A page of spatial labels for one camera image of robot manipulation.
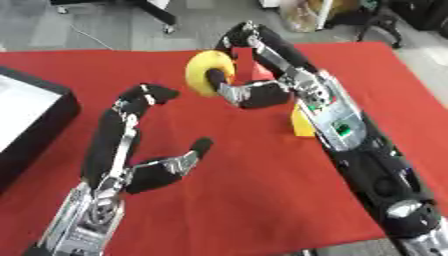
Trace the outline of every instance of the black box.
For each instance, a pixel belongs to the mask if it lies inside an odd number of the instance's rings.
[[[0,66],[0,192],[79,110],[70,89]]]

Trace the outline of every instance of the yellow sponge ball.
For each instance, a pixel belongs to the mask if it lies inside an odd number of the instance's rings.
[[[210,50],[197,54],[188,62],[185,70],[187,85],[202,96],[215,96],[216,92],[205,77],[205,73],[212,68],[223,71],[227,83],[233,82],[235,67],[232,59],[223,52]]]

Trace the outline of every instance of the robotic arm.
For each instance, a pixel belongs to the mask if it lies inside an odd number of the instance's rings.
[[[255,61],[275,79],[231,86],[223,72],[209,69],[206,77],[219,95],[241,108],[259,108],[282,104],[292,94],[324,152],[398,251],[405,256],[448,255],[447,221],[427,187],[334,76],[251,21],[227,32],[216,50],[235,58],[233,47],[251,47]]]
[[[139,119],[154,105],[178,92],[140,84],[121,94],[100,119],[81,170],[81,183],[71,190],[42,238],[25,256],[100,256],[124,216],[120,194],[137,194],[180,180],[196,166],[212,141],[197,140],[178,157],[158,157],[131,166],[140,140]]]

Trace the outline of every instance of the chair leg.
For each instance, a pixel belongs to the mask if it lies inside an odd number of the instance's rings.
[[[370,29],[372,26],[383,29],[395,38],[395,42],[392,43],[392,47],[394,49],[398,49],[402,46],[401,43],[403,38],[397,29],[397,19],[390,15],[379,15],[370,19],[369,22],[367,22],[361,28],[361,31],[358,34],[357,38],[358,42],[361,42],[364,39],[364,36],[367,33],[368,29]]]

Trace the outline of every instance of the red table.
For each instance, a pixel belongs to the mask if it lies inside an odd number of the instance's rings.
[[[413,162],[448,213],[446,110],[378,43],[298,45],[328,69]],[[382,237],[314,139],[293,135],[292,102],[243,111],[184,85],[185,52],[1,53],[0,64],[72,88],[82,113],[0,198],[1,255],[38,239],[78,171],[100,113],[119,92],[158,82],[182,95],[151,109],[136,161],[215,146],[182,182],[126,196],[112,255],[268,255]],[[240,54],[241,80],[252,63]]]

